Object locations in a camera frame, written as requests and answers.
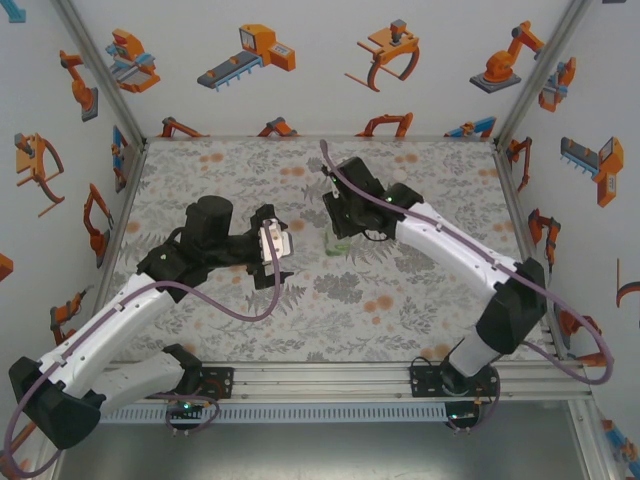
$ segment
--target floral tablecloth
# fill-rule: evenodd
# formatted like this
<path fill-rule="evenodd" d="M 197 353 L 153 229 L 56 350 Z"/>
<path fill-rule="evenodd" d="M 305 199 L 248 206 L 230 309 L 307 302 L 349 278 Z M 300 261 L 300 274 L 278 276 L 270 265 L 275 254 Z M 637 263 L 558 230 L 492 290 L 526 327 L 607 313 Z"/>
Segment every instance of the floral tablecloth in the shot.
<path fill-rule="evenodd" d="M 445 218 L 490 248 L 520 258 L 489 143 L 329 142 L 334 160 L 363 158 L 383 184 L 404 181 Z M 119 355 L 137 361 L 181 343 L 206 361 L 405 361 L 442 358 L 482 313 L 464 283 L 431 259 L 394 241 L 352 239 L 344 257 L 325 254 L 329 225 L 317 140 L 156 141 L 146 163 L 110 285 L 114 295 L 137 263 L 203 195 L 234 205 L 231 233 L 273 203 L 289 224 L 295 254 L 276 312 L 259 323 L 226 317 L 187 296 L 147 326 Z M 200 290 L 226 306 L 259 313 L 272 290 L 255 291 L 243 267 L 215 270 Z M 529 339 L 542 344 L 536 328 Z M 522 349 L 511 358 L 536 358 Z"/>

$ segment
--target mounting plate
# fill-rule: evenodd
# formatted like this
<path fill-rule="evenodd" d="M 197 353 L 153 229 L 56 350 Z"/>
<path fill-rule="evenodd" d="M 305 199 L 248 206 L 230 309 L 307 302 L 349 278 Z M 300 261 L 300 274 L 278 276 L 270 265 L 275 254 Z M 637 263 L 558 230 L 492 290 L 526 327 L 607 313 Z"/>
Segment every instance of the mounting plate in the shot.
<path fill-rule="evenodd" d="M 233 391 L 233 368 L 204 367 L 202 385 L 198 395 L 213 397 L 216 400 L 231 398 Z"/>
<path fill-rule="evenodd" d="M 473 378 L 477 387 L 470 389 L 463 395 L 452 395 L 444 389 L 440 376 L 441 368 L 439 365 L 414 365 L 409 367 L 409 378 L 411 381 L 411 396 L 413 398 L 476 398 L 495 397 L 496 384 L 491 381 L 496 378 L 493 368 L 486 366 L 480 370 Z"/>

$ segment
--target orange robot illustration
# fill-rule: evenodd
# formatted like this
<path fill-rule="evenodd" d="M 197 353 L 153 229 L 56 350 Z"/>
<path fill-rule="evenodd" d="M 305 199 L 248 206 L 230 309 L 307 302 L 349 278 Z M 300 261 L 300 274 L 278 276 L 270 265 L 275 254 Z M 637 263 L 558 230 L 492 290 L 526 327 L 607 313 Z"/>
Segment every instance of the orange robot illustration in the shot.
<path fill-rule="evenodd" d="M 140 40 L 119 28 L 112 35 L 113 43 L 106 50 L 113 57 L 109 70 L 118 86 L 127 92 L 140 93 L 158 83 L 155 58 L 144 51 Z"/>
<path fill-rule="evenodd" d="M 518 185 L 518 192 L 521 192 L 522 189 L 529 184 L 529 163 L 531 161 L 532 143 L 533 140 L 531 140 L 531 137 L 527 137 L 522 142 L 511 140 L 511 143 L 509 143 L 509 146 L 507 147 L 507 159 L 509 160 L 511 168 L 513 168 L 514 163 L 518 162 L 520 159 L 520 152 L 524 150 L 524 171 L 522 173 L 520 185 Z"/>
<path fill-rule="evenodd" d="M 558 63 L 556 71 L 549 76 L 538 95 L 538 104 L 549 112 L 555 112 L 558 104 L 567 98 L 575 74 L 576 57 L 571 57 L 566 63 Z"/>
<path fill-rule="evenodd" d="M 107 217 L 109 229 L 104 233 L 100 232 L 100 230 L 94 227 L 91 223 L 91 208 L 93 207 L 93 202 L 98 204 L 102 213 Z M 109 245 L 109 238 L 111 237 L 110 230 L 113 228 L 114 222 L 111 212 L 107 208 L 102 195 L 100 195 L 100 192 L 93 183 L 89 184 L 89 196 L 84 204 L 84 215 L 82 219 L 87 232 L 89 232 L 89 244 L 91 245 L 91 249 L 96 253 L 96 267 L 100 268 L 102 266 L 102 262 L 104 262 L 107 245 Z"/>
<path fill-rule="evenodd" d="M 21 133 L 15 135 L 14 143 L 16 148 L 16 173 L 22 173 L 29 170 L 29 176 L 23 178 L 17 183 L 18 187 L 21 187 L 25 183 L 33 180 L 44 192 L 46 197 L 52 202 L 47 208 L 38 214 L 38 218 L 47 213 L 56 205 L 61 204 L 64 201 L 64 197 L 59 197 L 51 191 L 49 182 L 55 177 L 64 172 L 62 166 L 62 160 L 56 149 L 49 140 L 42 138 L 37 133 L 25 137 Z M 53 157 L 53 161 L 58 168 L 58 171 L 53 175 L 47 176 L 44 168 L 44 154 L 49 152 Z"/>
<path fill-rule="evenodd" d="M 411 112 L 407 113 L 406 115 L 381 115 L 369 120 L 369 123 L 367 123 L 364 131 L 358 133 L 356 137 L 373 137 L 373 131 L 378 125 L 381 125 L 383 123 L 397 123 L 398 128 L 396 129 L 396 134 L 394 136 L 402 138 L 407 134 L 407 130 L 409 130 L 411 122 L 413 122 L 413 113 Z"/>
<path fill-rule="evenodd" d="M 76 102 L 80 104 L 81 118 L 83 122 L 88 122 L 92 118 L 98 116 L 98 89 L 88 88 L 84 84 L 84 80 L 76 70 L 76 67 L 83 65 L 84 62 L 80 55 L 67 55 L 64 50 L 60 50 L 60 65 L 65 68 L 73 78 L 71 83 L 71 91 Z"/>
<path fill-rule="evenodd" d="M 479 89 L 493 93 L 507 87 L 520 83 L 522 80 L 513 72 L 513 66 L 518 60 L 522 46 L 526 45 L 535 52 L 535 59 L 538 58 L 544 47 L 544 42 L 540 41 L 531 33 L 531 22 L 522 22 L 511 31 L 513 40 L 508 50 L 500 50 L 494 53 L 487 61 L 487 69 L 469 79 Z"/>
<path fill-rule="evenodd" d="M 370 88 L 374 92 L 380 90 L 376 87 L 376 75 L 378 71 L 382 70 L 390 75 L 393 75 L 398 80 L 405 81 L 409 78 L 409 75 L 413 72 L 420 59 L 420 47 L 418 42 L 420 39 L 413 33 L 407 30 L 407 24 L 402 20 L 396 20 L 392 22 L 389 28 L 383 28 L 375 33 L 369 35 L 369 40 L 375 43 L 378 48 L 372 48 L 362 42 L 358 42 L 358 46 L 364 48 L 370 52 L 373 56 L 371 60 L 371 68 L 367 75 L 367 81 L 360 80 L 359 78 L 345 73 L 351 80 L 355 80 L 361 85 Z M 408 54 L 411 55 L 409 63 L 401 73 L 396 73 L 393 70 L 385 67 L 394 58 Z"/>
<path fill-rule="evenodd" d="M 287 122 L 282 117 L 278 117 L 271 122 L 267 122 L 267 125 L 260 131 L 258 137 L 268 137 L 272 133 L 275 133 L 279 137 L 298 136 L 298 132 L 287 125 Z"/>
<path fill-rule="evenodd" d="M 158 135 L 159 138 L 171 138 L 176 132 L 182 132 L 185 135 L 193 138 L 208 137 L 209 135 L 202 135 L 196 132 L 193 128 L 187 127 L 184 123 L 178 122 L 173 117 L 166 117 L 162 120 L 162 133 Z"/>
<path fill-rule="evenodd" d="M 13 260 L 0 253 L 0 282 L 13 273 Z"/>
<path fill-rule="evenodd" d="M 570 138 L 562 137 L 560 154 L 582 173 L 589 172 L 598 185 L 598 205 L 606 207 L 616 198 L 618 173 L 624 167 L 624 149 L 617 137 L 611 137 L 598 153 Z"/>
<path fill-rule="evenodd" d="M 222 85 L 228 86 L 232 79 L 239 79 L 244 72 L 251 73 L 257 66 L 273 64 L 287 72 L 296 68 L 296 52 L 276 41 L 276 32 L 264 25 L 243 25 L 240 41 L 242 51 L 200 75 L 200 85 L 219 91 Z"/>

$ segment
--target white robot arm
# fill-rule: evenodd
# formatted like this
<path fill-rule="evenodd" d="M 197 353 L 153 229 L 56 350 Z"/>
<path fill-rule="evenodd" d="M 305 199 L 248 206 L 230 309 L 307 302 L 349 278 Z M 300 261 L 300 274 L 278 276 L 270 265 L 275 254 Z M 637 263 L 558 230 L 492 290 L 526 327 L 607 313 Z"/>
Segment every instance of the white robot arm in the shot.
<path fill-rule="evenodd" d="M 215 268 L 246 265 L 256 289 L 275 286 L 276 275 L 267 276 L 265 265 L 272 263 L 271 248 L 277 259 L 292 252 L 291 237 L 284 231 L 287 225 L 277 219 L 272 205 L 263 205 L 251 217 L 249 231 L 229 235 L 232 211 L 231 203 L 221 197 L 203 197 L 190 205 L 185 226 L 151 250 L 123 289 L 73 337 L 37 362 L 22 357 L 10 368 L 18 401 L 53 369 L 23 411 L 59 449 L 83 440 L 101 415 L 156 393 L 193 394 L 200 386 L 202 364 L 180 345 L 105 372 L 143 327 L 186 294 L 171 286 L 155 288 L 156 282 L 195 287 Z M 291 275 L 278 274 L 280 282 Z M 125 300 L 132 295 L 132 301 Z"/>
<path fill-rule="evenodd" d="M 440 365 L 446 391 L 451 395 L 465 394 L 474 385 L 474 377 L 502 355 L 513 353 L 546 313 L 545 298 L 516 282 L 502 268 L 542 287 L 544 269 L 533 258 L 518 263 L 485 247 L 442 218 L 421 195 L 404 184 L 397 183 L 385 190 L 358 157 L 334 168 L 364 193 L 357 194 L 347 187 L 335 175 L 335 169 L 330 172 L 324 168 L 333 185 L 323 201 L 338 238 L 377 231 L 433 258 L 465 280 L 480 298 L 484 313 L 475 329 Z M 385 208 L 367 196 L 409 210 L 422 219 Z"/>

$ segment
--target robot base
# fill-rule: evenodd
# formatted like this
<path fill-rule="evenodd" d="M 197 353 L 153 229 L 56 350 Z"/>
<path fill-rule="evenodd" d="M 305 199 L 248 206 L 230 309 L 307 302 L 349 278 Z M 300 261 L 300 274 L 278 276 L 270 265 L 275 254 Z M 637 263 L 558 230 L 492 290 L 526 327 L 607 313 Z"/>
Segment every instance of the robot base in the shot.
<path fill-rule="evenodd" d="M 496 395 L 497 377 L 491 366 L 482 368 L 473 378 L 469 379 L 468 385 L 476 388 L 469 388 L 467 391 L 451 392 L 443 384 L 442 366 L 415 365 L 409 367 L 409 377 L 411 379 L 411 396 L 413 398 L 442 398 L 442 397 L 494 397 Z"/>
<path fill-rule="evenodd" d="M 493 92 L 497 92 L 498 90 L 503 90 L 507 87 L 510 87 L 511 85 L 520 83 L 521 80 L 522 79 L 514 73 L 513 75 L 511 75 L 509 80 L 505 80 L 504 82 L 499 82 L 499 83 L 487 82 L 484 79 L 484 72 L 479 73 L 475 77 L 471 77 L 469 79 L 469 81 L 473 83 L 476 87 L 478 87 L 480 90 L 483 90 L 487 93 L 493 93 Z"/>
<path fill-rule="evenodd" d="M 96 118 L 98 116 L 98 89 L 92 88 L 91 94 L 93 95 L 93 105 L 89 110 L 82 110 L 82 121 L 88 122 L 92 118 Z"/>

